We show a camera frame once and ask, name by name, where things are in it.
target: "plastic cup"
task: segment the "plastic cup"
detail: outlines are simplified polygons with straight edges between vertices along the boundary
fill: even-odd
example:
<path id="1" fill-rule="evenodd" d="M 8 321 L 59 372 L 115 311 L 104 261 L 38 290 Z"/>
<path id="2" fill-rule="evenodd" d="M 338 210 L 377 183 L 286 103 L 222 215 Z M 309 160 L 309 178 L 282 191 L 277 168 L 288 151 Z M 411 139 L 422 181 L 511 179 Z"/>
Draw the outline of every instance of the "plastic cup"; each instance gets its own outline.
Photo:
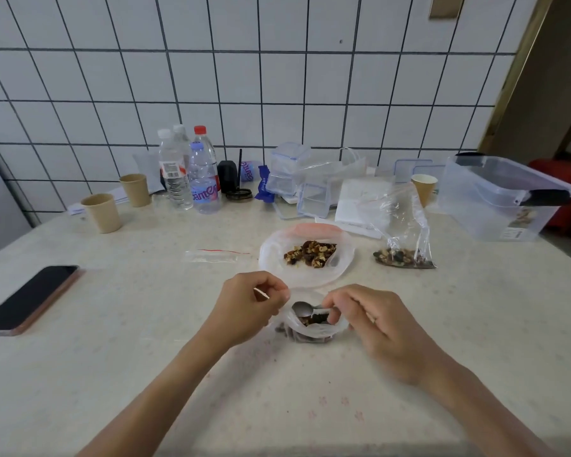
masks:
<path id="1" fill-rule="evenodd" d="M 410 180 L 417 188 L 421 206 L 425 208 L 427 202 L 429 201 L 429 196 L 432 194 L 436 184 L 438 183 L 438 178 L 431 175 L 416 174 L 412 175 Z"/>
<path id="2" fill-rule="evenodd" d="M 146 175 L 141 173 L 125 175 L 121 176 L 120 181 L 132 207 L 144 207 L 150 203 Z"/>
<path id="3" fill-rule="evenodd" d="M 112 194 L 94 194 L 80 201 L 101 234 L 108 234 L 121 228 L 121 217 L 116 210 Z"/>

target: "plastic bottle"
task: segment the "plastic bottle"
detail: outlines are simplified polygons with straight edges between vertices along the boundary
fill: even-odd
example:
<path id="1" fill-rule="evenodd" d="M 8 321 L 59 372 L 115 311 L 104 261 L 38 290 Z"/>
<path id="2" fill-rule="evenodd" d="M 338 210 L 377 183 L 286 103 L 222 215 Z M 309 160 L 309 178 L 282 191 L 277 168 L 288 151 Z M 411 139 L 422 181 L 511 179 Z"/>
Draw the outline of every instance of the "plastic bottle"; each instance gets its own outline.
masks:
<path id="1" fill-rule="evenodd" d="M 220 195 L 215 181 L 213 163 L 201 141 L 190 143 L 190 190 L 199 213 L 216 213 L 220 209 Z"/>
<path id="2" fill-rule="evenodd" d="M 215 172 L 215 182 L 218 185 L 218 191 L 220 191 L 220 179 L 218 178 L 218 159 L 215 156 L 215 149 L 213 148 L 213 144 L 207 137 L 207 129 L 204 125 L 197 125 L 195 127 L 195 141 L 201 141 L 203 145 L 207 149 L 207 153 L 209 154 L 209 159 L 213 164 L 213 171 Z"/>
<path id="3" fill-rule="evenodd" d="M 190 160 L 190 139 L 186 135 L 186 127 L 181 123 L 174 125 L 174 143 L 182 149 L 184 153 L 184 167 L 188 170 Z"/>
<path id="4" fill-rule="evenodd" d="M 192 194 L 184 165 L 182 149 L 174 142 L 174 133 L 169 129 L 158 131 L 161 140 L 159 163 L 167 186 L 167 194 L 176 209 L 192 208 Z"/>

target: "hand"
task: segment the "hand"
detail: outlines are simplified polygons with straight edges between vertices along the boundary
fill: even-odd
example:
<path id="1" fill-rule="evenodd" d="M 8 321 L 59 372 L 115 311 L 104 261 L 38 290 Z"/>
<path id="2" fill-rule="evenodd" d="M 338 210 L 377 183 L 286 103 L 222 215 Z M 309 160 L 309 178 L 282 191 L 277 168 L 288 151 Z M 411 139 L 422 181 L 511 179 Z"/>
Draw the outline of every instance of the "hand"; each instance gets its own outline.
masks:
<path id="1" fill-rule="evenodd" d="M 268 295 L 268 299 L 258 290 Z M 236 274 L 222 285 L 199 334 L 227 351 L 256 335 L 289 299 L 287 285 L 269 272 Z"/>
<path id="2" fill-rule="evenodd" d="M 328 323 L 343 314 L 368 353 L 403 382 L 430 391 L 440 374 L 456 364 L 393 292 L 347 285 L 328 293 L 322 306 L 333 308 Z"/>

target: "person's left hand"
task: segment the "person's left hand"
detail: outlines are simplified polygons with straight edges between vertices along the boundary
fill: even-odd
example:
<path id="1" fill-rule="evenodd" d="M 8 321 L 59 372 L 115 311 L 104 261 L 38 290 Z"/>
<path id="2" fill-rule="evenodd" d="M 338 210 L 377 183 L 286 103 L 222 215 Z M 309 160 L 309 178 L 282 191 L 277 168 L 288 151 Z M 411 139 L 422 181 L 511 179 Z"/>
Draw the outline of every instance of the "person's left hand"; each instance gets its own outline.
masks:
<path id="1" fill-rule="evenodd" d="M 268 295 L 268 299 L 258 290 Z M 222 285 L 199 334 L 227 351 L 256 335 L 289 299 L 287 285 L 269 272 L 236 274 Z"/>

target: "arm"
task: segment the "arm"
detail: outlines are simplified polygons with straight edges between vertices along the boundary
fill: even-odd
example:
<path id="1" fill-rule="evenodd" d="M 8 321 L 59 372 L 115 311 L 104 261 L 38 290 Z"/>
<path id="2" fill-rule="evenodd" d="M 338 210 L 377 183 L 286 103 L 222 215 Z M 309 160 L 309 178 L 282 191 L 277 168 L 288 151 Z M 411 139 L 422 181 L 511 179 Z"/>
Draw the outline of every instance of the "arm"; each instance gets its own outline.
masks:
<path id="1" fill-rule="evenodd" d="M 207 372 L 229 348 L 256 335 L 289 295 L 281 280 L 264 271 L 237 274 L 226 281 L 197 334 L 78 457 L 153 455 Z"/>
<path id="2" fill-rule="evenodd" d="M 323 306 L 333 308 L 330 323 L 343 314 L 392 375 L 442 404 L 487 457 L 555 456 L 477 376 L 442 351 L 395 293 L 350 285 L 330 292 Z"/>

